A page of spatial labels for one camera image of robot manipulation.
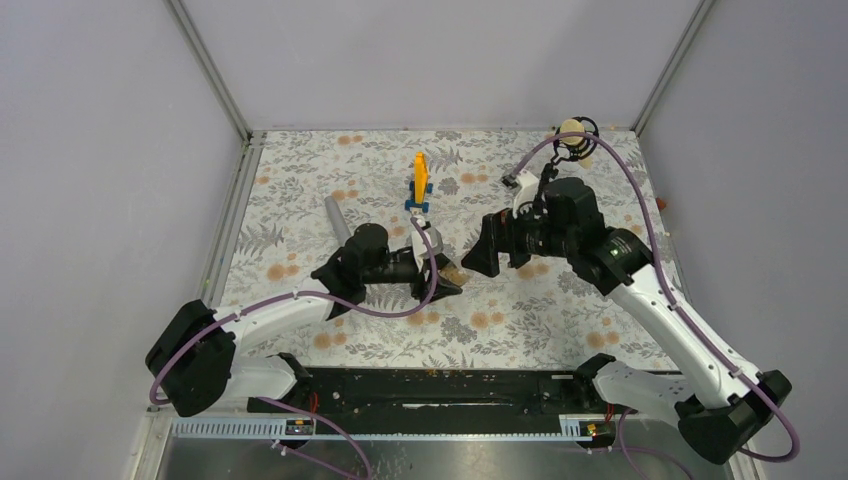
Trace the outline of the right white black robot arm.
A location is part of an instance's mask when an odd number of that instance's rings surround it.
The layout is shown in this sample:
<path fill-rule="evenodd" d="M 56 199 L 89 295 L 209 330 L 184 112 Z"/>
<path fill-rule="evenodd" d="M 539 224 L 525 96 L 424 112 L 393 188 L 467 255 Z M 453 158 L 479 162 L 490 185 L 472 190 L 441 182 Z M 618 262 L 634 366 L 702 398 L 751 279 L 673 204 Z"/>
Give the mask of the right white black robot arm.
<path fill-rule="evenodd" d="M 689 312 L 688 303 L 661 284 L 663 271 L 641 239 L 605 225 L 594 191 L 581 179 L 519 184 L 512 207 L 483 217 L 463 267 L 494 278 L 502 254 L 512 268 L 533 256 L 566 259 L 581 280 L 636 319 L 683 376 L 670 380 L 597 354 L 575 372 L 577 405 L 597 412 L 610 403 L 650 415 L 675 427 L 713 464 L 740 452 L 788 397 L 789 379 L 779 370 L 760 370 Z"/>

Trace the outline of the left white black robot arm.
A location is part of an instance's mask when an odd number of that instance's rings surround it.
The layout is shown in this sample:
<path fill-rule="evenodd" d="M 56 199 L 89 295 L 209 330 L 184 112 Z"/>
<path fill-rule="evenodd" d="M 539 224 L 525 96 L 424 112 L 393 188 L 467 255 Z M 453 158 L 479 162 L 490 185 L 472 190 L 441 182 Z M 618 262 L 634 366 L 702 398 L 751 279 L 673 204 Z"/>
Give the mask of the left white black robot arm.
<path fill-rule="evenodd" d="M 388 246 L 384 227 L 357 227 L 324 265 L 290 292 L 219 310 L 200 299 L 185 303 L 145 357 L 154 377 L 150 402 L 172 405 L 182 417 L 234 399 L 266 397 L 288 411 L 304 407 L 311 388 L 304 379 L 307 372 L 288 353 L 250 356 L 258 344 L 349 311 L 393 318 L 391 312 L 364 307 L 370 285 L 409 285 L 418 304 L 398 312 L 400 318 L 462 293 L 443 273 L 452 262 L 442 252 L 438 230 L 419 217 L 412 226 L 410 245 L 395 251 Z"/>

